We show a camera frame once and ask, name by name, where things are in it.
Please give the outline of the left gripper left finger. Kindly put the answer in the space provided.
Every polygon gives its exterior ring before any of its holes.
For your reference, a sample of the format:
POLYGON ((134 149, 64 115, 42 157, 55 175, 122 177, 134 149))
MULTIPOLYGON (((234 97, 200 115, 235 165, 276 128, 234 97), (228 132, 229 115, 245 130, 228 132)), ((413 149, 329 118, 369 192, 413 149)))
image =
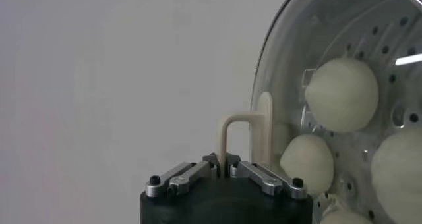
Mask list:
POLYGON ((220 163, 215 153, 205 155, 198 163, 182 162, 162 175, 152 175, 145 185, 149 198, 165 195, 183 195, 202 178, 216 179, 220 176, 220 163))

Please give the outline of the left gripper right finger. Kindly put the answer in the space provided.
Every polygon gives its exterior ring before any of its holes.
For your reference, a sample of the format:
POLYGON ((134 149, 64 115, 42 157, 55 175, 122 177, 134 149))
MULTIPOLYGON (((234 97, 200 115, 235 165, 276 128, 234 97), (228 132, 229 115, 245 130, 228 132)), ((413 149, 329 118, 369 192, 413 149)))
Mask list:
POLYGON ((285 194, 294 200, 307 198, 307 187, 301 178, 291 178, 266 164, 242 161, 238 155, 226 154, 226 173, 231 178, 246 178, 269 195, 285 194))

